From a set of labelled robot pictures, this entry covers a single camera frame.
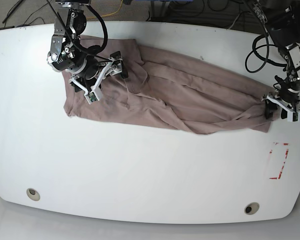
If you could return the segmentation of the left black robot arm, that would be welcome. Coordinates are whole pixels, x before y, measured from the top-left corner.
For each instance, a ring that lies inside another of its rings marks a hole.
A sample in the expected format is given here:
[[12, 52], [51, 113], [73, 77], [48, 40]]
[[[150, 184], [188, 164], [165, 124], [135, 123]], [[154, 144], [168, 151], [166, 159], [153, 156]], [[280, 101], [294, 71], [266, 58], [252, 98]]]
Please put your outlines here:
[[[289, 122], [300, 120], [300, 0], [245, 0], [243, 2], [262, 27], [262, 35], [252, 43], [252, 53], [264, 64], [280, 67], [286, 77], [275, 77], [274, 91], [263, 97], [264, 116], [270, 119], [281, 107], [281, 118]], [[258, 41], [265, 47], [276, 47], [285, 63], [278, 63], [258, 53]]]

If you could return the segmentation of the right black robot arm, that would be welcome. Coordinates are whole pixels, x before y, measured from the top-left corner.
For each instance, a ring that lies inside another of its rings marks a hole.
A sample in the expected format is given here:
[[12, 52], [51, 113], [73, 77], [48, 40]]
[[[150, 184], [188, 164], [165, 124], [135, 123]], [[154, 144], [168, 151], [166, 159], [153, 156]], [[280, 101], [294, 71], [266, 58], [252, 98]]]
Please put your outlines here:
[[[108, 30], [105, 21], [91, 7], [89, 0], [58, 0], [57, 4], [58, 10], [53, 11], [54, 34], [47, 54], [47, 63], [56, 72], [70, 73], [69, 84], [76, 93], [83, 92], [89, 103], [99, 101], [103, 97], [101, 82], [107, 76], [120, 75], [123, 79], [128, 78], [121, 53], [114, 52], [109, 58], [99, 55], [108, 44]], [[101, 45], [81, 45], [81, 34], [87, 26], [84, 6], [101, 24]]]

